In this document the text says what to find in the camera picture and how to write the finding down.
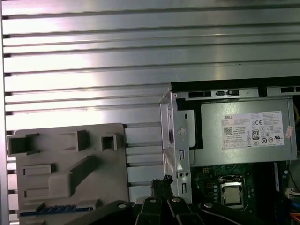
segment screw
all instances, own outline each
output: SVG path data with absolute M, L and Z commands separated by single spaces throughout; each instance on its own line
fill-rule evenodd
M 125 204 L 120 204 L 120 205 L 118 205 L 118 207 L 119 207 L 119 208 L 125 208 L 126 205 L 125 205 Z
M 204 207 L 205 208 L 212 208 L 212 204 L 211 203 L 204 203 Z
M 174 203 L 178 203 L 178 202 L 180 202 L 181 200 L 180 200 L 180 198 L 173 198 L 172 201 L 173 201 Z
M 185 128 L 180 127 L 180 128 L 178 128 L 177 132 L 178 132 L 179 135 L 185 135 L 187 131 L 185 130 Z

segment horizontal slats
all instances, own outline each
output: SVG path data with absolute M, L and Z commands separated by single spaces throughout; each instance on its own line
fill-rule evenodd
M 298 44 L 217 45 L 4 59 L 7 73 L 300 58 Z
M 137 198 L 151 196 L 151 186 L 129 187 L 130 201 L 135 202 Z
M 6 91 L 54 90 L 116 85 L 141 85 L 195 80 L 221 80 L 261 77 L 298 76 L 298 61 L 274 63 L 241 63 L 137 69 L 123 71 L 94 71 L 82 73 L 28 74 L 5 77 Z
M 126 143 L 161 143 L 161 127 L 126 128 Z
M 126 148 L 126 154 L 128 156 L 131 155 L 143 155 L 143 154 L 157 154 L 163 153 L 161 146 L 148 146 L 148 147 L 133 147 L 133 148 Z
M 6 96 L 6 103 L 43 102 L 56 100 L 96 99 L 96 98 L 120 98 L 163 96 L 167 92 L 168 85 L 125 86 L 111 88 L 88 88 L 76 90 L 39 91 L 31 93 L 17 93 Z
M 162 162 L 163 154 L 148 154 L 127 156 L 127 163 L 148 163 L 148 162 Z
M 127 169 L 128 182 L 150 182 L 153 179 L 162 179 L 164 168 L 162 165 L 129 167 Z
M 8 195 L 8 207 L 9 210 L 18 210 L 19 204 L 18 204 L 18 194 L 9 194 Z
M 299 19 L 300 14 L 297 8 L 86 15 L 4 20 L 3 34 L 294 23 Z
M 56 14 L 56 13 L 82 13 L 82 12 L 110 12 L 126 10 L 153 10 L 178 8 L 212 8 L 236 6 L 282 6 L 298 4 L 296 0 L 290 1 L 214 1 L 214 0 L 172 0 L 172 1 L 143 1 L 140 0 L 19 0 L 3 1 L 3 15 L 30 15 L 30 14 Z
M 35 112 L 6 116 L 7 130 L 68 127 L 103 123 L 160 122 L 159 106 L 149 108 Z
M 17 190 L 17 174 L 9 174 L 8 175 L 8 189 L 9 190 Z
M 8 170 L 16 170 L 17 169 L 17 164 L 16 163 L 8 163 L 7 164 L 7 169 Z
M 60 52 L 60 51 L 78 51 L 78 50 L 96 50 L 96 49 L 115 49 L 130 47 L 160 47 L 160 46 L 181 46 L 181 45 L 217 45 L 217 44 L 238 44 L 238 43 L 267 43 L 298 41 L 299 34 L 285 35 L 256 35 L 256 36 L 234 36 L 231 37 L 190 37 L 190 38 L 165 38 L 148 40 L 130 40 L 98 42 L 88 44 L 67 44 L 67 45 L 34 45 L 34 46 L 12 46 L 4 47 L 4 53 L 42 53 L 42 52 Z
M 77 100 L 77 101 L 59 101 L 59 102 L 40 102 L 40 103 L 23 103 L 6 105 L 6 111 L 32 111 L 44 109 L 68 109 L 80 107 L 97 107 L 97 106 L 119 106 L 119 105 L 138 105 L 138 104 L 155 104 L 159 103 L 162 96 L 151 97 L 124 97 L 116 99 L 98 99 L 98 100 Z
M 144 43 L 143 46 L 160 45 L 164 43 L 169 45 L 174 40 L 199 40 L 201 44 L 221 44 L 221 43 L 236 43 L 236 42 L 251 42 L 251 41 L 276 41 L 283 39 L 280 34 L 287 35 L 286 39 L 293 40 L 300 32 L 299 25 L 276 25 L 268 26 L 262 25 L 259 27 L 252 26 L 234 26 L 234 27 L 203 27 L 200 29 L 183 28 L 175 30 L 139 30 L 139 31 L 119 31 L 119 32 L 104 32 L 96 34 L 65 34 L 65 35 L 47 35 L 47 36 L 33 36 L 33 37 L 10 37 L 3 39 L 4 51 L 9 53 L 8 49 L 21 49 L 26 46 L 30 51 L 41 51 L 47 44 L 52 44 L 50 51 L 55 51 L 55 48 L 64 46 L 64 44 L 72 45 L 75 49 L 81 49 L 75 44 L 80 43 L 98 43 L 100 46 L 125 46 L 124 43 L 131 43 L 132 46 L 138 46 L 139 43 Z

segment green circuit board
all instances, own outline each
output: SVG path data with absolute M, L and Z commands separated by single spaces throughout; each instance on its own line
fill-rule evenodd
M 222 203 L 219 178 L 232 175 L 242 177 L 243 183 L 243 207 L 237 210 L 255 215 L 256 202 L 252 164 L 194 167 L 192 169 L 193 202 L 215 201 Z

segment motherboard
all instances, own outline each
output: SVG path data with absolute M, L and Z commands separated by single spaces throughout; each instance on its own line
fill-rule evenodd
M 256 214 L 252 164 L 195 167 L 193 202 L 214 201 Z

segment wire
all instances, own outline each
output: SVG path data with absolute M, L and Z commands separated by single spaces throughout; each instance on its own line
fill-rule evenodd
M 291 205 L 294 207 L 294 208 L 297 208 L 297 209 L 300 209 L 300 204 L 299 203 L 296 203 L 296 202 L 293 202 L 291 201 Z
M 293 178 L 293 175 L 292 175 L 292 173 L 291 173 L 291 170 L 290 170 L 290 164 L 287 166 L 287 170 L 288 170 L 288 172 L 289 172 L 289 174 L 290 174 L 291 180 L 292 180 L 292 182 L 293 182 L 295 188 L 297 189 L 298 192 L 300 192 L 300 190 L 299 190 L 299 188 L 298 188 L 298 186 L 297 186 L 297 184 L 296 184 L 296 182 L 295 182 L 295 180 L 294 180 L 294 178 Z
M 291 218 L 293 219 L 293 220 L 295 220 L 295 221 L 297 221 L 298 223 L 300 223 L 300 219 L 299 218 L 297 218 L 297 216 L 295 216 L 295 215 L 291 215 L 290 214 L 290 216 L 291 216 Z
M 290 190 L 291 195 L 300 195 L 300 193 Z

